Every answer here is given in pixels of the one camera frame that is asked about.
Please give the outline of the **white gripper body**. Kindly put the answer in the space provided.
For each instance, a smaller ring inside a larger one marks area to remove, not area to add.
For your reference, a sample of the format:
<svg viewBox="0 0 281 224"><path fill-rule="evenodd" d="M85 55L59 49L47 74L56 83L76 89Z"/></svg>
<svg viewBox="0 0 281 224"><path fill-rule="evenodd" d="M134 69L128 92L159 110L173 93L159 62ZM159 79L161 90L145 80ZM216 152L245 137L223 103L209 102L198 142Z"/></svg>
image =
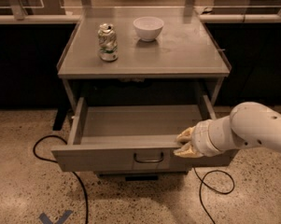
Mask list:
<svg viewBox="0 0 281 224"><path fill-rule="evenodd" d="M206 157L213 157L232 149L240 149L245 141L231 128L230 117L200 121L191 135L194 148Z"/></svg>

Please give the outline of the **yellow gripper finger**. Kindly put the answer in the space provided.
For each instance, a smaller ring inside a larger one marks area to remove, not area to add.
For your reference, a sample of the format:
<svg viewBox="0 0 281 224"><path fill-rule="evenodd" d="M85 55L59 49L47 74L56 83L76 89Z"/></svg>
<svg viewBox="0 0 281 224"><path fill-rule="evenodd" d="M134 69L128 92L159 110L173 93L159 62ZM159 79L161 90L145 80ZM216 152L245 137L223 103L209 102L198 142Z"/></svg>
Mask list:
<svg viewBox="0 0 281 224"><path fill-rule="evenodd" d="M175 150L174 154L180 158L201 158L203 156L191 142L188 142L181 148Z"/></svg>
<svg viewBox="0 0 281 224"><path fill-rule="evenodd" d="M193 127L187 128L177 136L176 141L179 143L188 143L191 140L191 135L193 131L194 131Z"/></svg>

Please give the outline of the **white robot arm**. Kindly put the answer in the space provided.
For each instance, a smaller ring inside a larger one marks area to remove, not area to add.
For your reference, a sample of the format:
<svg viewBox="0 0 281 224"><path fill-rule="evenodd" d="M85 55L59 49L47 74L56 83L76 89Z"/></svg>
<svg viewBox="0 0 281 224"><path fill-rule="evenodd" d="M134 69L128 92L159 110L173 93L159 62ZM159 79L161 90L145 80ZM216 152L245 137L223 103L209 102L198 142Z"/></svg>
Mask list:
<svg viewBox="0 0 281 224"><path fill-rule="evenodd" d="M183 131L174 151L181 158L220 155L228 150L266 147L281 153L281 114L254 102L237 105L229 116L208 119Z"/></svg>

